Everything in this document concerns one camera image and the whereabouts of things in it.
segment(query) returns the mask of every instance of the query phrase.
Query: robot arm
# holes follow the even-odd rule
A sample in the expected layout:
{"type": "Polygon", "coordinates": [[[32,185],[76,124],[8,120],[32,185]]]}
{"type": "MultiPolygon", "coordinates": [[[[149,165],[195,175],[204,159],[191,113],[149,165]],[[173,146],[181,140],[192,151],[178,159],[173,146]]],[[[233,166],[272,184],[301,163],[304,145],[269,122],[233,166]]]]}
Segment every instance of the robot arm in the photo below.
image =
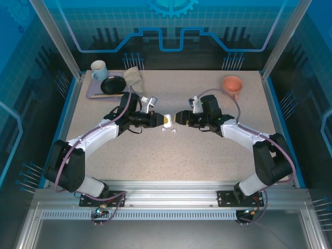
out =
{"type": "Polygon", "coordinates": [[[234,117],[223,115],[214,95],[207,95],[201,99],[194,97],[189,103],[193,111],[184,110],[177,113],[175,116],[177,123],[198,129],[208,127],[209,129],[205,131],[231,139],[254,155],[255,172],[234,186],[234,195],[238,202],[292,173],[292,167],[283,154],[262,137],[272,139],[290,155],[285,138],[281,134],[269,135],[257,132],[237,123],[234,117]]]}
{"type": "Polygon", "coordinates": [[[152,128],[169,122],[167,117],[159,113],[149,111],[149,108],[154,107],[157,102],[155,97],[150,99],[143,98],[142,101],[140,101],[138,95],[132,94],[131,99],[129,100],[129,107],[123,116],[117,121],[107,124],[122,113],[126,103],[128,102],[128,98],[129,94],[126,93],[121,98],[117,112],[110,112],[106,115],[96,126],[100,128],[91,132],[89,135],[84,134],[67,142],[62,140],[56,141],[52,146],[50,156],[46,164],[46,170],[44,173],[45,178],[51,182],[56,181],[60,165],[65,155],[74,146],[74,144],[80,140],[80,143],[72,151],[63,168],[59,180],[59,186],[69,192],[77,191],[99,198],[108,197],[108,186],[105,183],[85,174],[86,159],[95,150],[109,140],[115,139],[121,135],[129,129],[130,126],[152,128]],[[138,104],[141,107],[139,112],[136,111],[138,104]]]}

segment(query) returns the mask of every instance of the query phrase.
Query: speckled tabletop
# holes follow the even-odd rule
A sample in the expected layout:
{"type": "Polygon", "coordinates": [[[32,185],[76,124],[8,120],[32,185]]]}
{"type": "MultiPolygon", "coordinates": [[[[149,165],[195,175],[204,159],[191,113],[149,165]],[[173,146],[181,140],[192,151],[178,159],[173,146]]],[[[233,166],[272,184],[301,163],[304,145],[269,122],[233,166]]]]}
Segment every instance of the speckled tabletop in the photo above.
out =
{"type": "MultiPolygon", "coordinates": [[[[67,139],[96,126],[119,102],[86,98],[91,82],[87,71],[67,139]]],[[[209,88],[220,88],[224,77],[242,79],[239,95],[240,122],[274,133],[271,114],[257,71],[141,71],[145,96],[155,96],[154,110],[174,115],[190,109],[188,99],[209,88]]],[[[234,102],[213,92],[223,114],[237,116],[234,102]]],[[[241,145],[214,133],[173,127],[144,129],[136,135],[125,132],[95,151],[86,162],[86,173],[100,180],[146,181],[240,181],[254,172],[253,155],[241,145]]]]}

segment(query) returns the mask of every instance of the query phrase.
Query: mug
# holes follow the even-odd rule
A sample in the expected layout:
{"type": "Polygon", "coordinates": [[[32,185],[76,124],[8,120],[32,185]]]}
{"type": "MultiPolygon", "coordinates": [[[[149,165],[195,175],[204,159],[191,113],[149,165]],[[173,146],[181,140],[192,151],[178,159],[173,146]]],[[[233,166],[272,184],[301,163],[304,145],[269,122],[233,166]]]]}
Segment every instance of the mug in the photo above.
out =
{"type": "Polygon", "coordinates": [[[93,73],[91,75],[92,79],[96,80],[104,80],[108,77],[108,72],[106,68],[106,63],[104,61],[94,61],[91,64],[91,69],[93,70],[93,73]]]}

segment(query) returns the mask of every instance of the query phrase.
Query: bowl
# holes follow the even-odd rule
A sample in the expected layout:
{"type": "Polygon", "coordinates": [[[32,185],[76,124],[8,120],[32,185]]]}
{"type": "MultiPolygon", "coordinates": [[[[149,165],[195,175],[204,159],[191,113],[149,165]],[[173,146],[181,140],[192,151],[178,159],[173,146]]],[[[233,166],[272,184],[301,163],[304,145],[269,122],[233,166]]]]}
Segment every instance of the bowl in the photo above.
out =
{"type": "Polygon", "coordinates": [[[239,98],[239,93],[242,90],[242,87],[243,83],[239,77],[227,76],[223,80],[223,89],[236,100],[239,98]]]}

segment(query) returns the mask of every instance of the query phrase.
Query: beige cloth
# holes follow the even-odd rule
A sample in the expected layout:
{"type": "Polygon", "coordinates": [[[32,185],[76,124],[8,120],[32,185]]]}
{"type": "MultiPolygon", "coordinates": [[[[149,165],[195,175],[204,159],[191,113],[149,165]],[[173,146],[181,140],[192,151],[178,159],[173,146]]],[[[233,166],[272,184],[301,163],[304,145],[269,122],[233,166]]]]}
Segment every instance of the beige cloth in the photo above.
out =
{"type": "Polygon", "coordinates": [[[144,95],[143,80],[137,66],[132,67],[123,73],[127,86],[132,87],[138,95],[144,95]]]}

